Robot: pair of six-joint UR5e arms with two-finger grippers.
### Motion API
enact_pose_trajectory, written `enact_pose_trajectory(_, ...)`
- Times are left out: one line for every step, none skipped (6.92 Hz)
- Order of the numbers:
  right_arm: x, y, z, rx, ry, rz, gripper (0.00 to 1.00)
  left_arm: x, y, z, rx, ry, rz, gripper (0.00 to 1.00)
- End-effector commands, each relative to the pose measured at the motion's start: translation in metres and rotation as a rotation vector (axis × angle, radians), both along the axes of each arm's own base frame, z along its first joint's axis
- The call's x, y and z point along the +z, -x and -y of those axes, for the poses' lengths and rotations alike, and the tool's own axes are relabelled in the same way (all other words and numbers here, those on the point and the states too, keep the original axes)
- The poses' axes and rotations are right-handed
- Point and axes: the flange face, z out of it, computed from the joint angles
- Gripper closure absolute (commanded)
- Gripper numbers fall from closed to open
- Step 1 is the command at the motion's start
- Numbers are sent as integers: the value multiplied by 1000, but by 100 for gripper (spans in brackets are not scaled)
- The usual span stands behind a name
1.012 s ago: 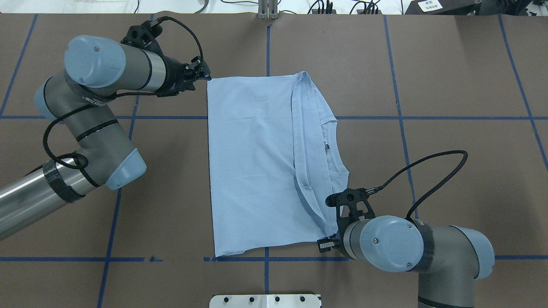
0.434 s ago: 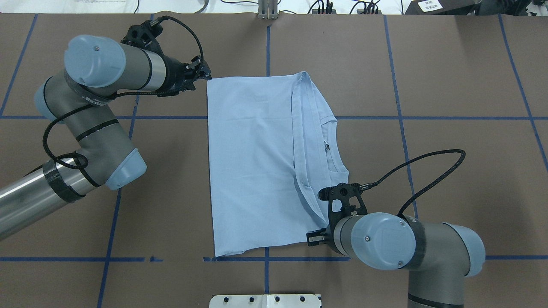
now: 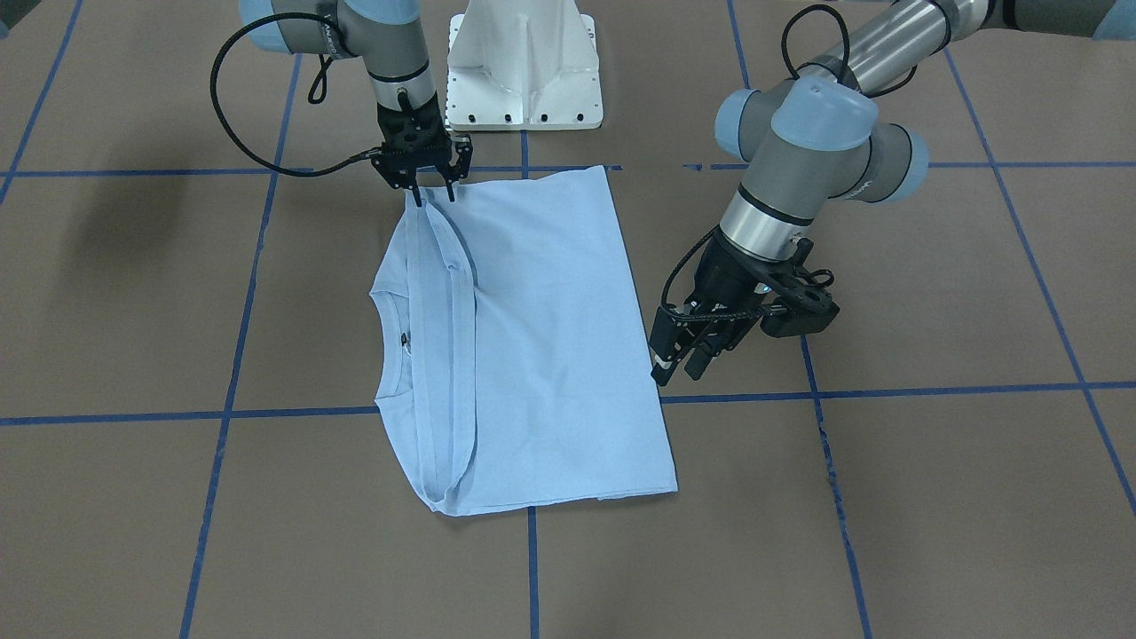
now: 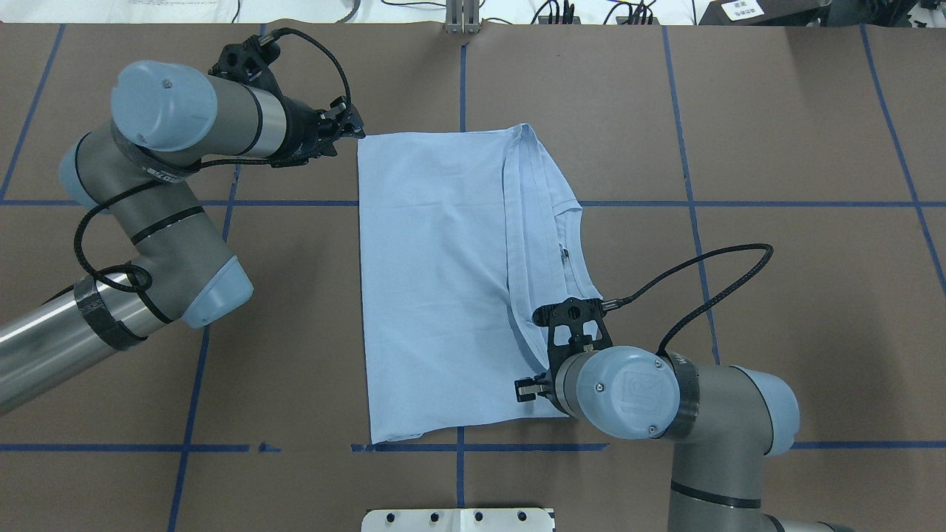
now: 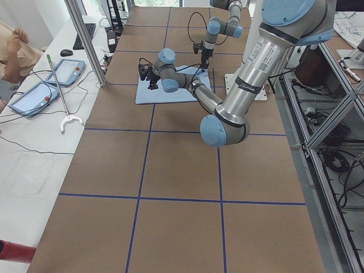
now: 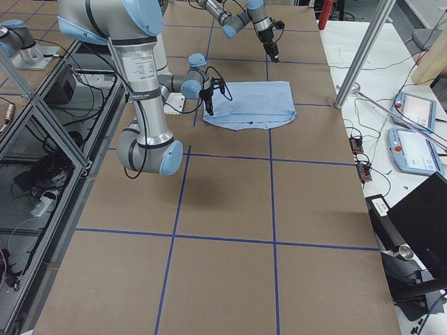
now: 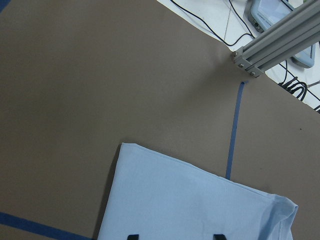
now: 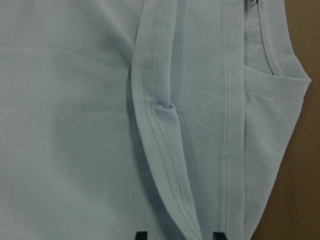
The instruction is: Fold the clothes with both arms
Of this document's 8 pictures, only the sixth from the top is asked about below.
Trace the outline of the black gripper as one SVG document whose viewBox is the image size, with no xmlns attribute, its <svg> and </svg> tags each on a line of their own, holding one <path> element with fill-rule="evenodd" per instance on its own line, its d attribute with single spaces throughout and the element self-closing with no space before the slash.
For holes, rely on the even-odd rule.
<svg viewBox="0 0 447 335">
<path fill-rule="evenodd" d="M 225 80 L 222 77 L 211 77 L 208 81 L 206 81 L 205 86 L 200 90 L 199 93 L 199 97 L 205 103 L 205 108 L 210 116 L 214 114 L 212 96 L 214 94 L 214 90 L 216 89 L 218 89 L 224 96 L 224 98 L 228 101 L 233 100 L 231 92 L 226 86 Z"/>
<path fill-rule="evenodd" d="M 257 35 L 258 35 L 258 39 L 260 40 L 260 42 L 262 42 L 263 47 L 264 47 L 265 51 L 267 52 L 267 55 L 269 56 L 269 58 L 271 58 L 274 63 L 278 63 L 279 62 L 279 50 L 277 47 L 277 43 L 273 41 L 273 39 L 274 39 L 273 29 L 274 28 L 281 29 L 281 31 L 284 31 L 284 22 L 281 20 L 273 21 L 272 23 L 269 24 L 268 28 L 266 28 L 262 31 L 258 31 Z"/>
</svg>

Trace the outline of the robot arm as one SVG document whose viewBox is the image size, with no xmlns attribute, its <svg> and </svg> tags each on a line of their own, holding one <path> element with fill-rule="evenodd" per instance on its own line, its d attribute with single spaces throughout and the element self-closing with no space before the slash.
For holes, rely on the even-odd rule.
<svg viewBox="0 0 447 335">
<path fill-rule="evenodd" d="M 281 20 L 271 18 L 266 9 L 264 1 L 247 1 L 240 12 L 232 14 L 227 11 L 226 1 L 204 0 L 197 1 L 196 9 L 206 10 L 220 24 L 227 38 L 234 38 L 248 24 L 252 24 L 258 40 L 261 42 L 266 55 L 274 63 L 279 63 L 279 49 L 277 41 L 282 37 L 285 23 Z"/>
<path fill-rule="evenodd" d="M 135 120 L 119 137 L 122 165 L 137 173 L 175 174 L 183 146 L 167 126 L 167 98 L 181 93 L 212 107 L 214 90 L 226 88 L 224 79 L 209 76 L 202 54 L 189 57 L 184 75 L 157 73 L 154 48 L 163 19 L 158 1 L 59 1 L 58 9 L 61 32 L 85 43 L 107 45 L 115 60 L 112 68 L 127 86 Z"/>
</svg>

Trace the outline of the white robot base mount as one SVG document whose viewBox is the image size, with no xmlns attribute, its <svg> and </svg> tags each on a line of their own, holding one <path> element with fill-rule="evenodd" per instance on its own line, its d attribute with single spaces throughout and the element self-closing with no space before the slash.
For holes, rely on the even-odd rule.
<svg viewBox="0 0 447 335">
<path fill-rule="evenodd" d="M 170 83 L 170 80 L 173 79 L 173 74 L 169 71 L 161 33 L 157 36 L 157 42 L 154 46 L 154 59 L 156 74 L 161 88 L 164 113 L 180 115 L 184 109 L 185 97 L 183 97 L 179 90 L 175 90 L 173 84 Z"/>
</svg>

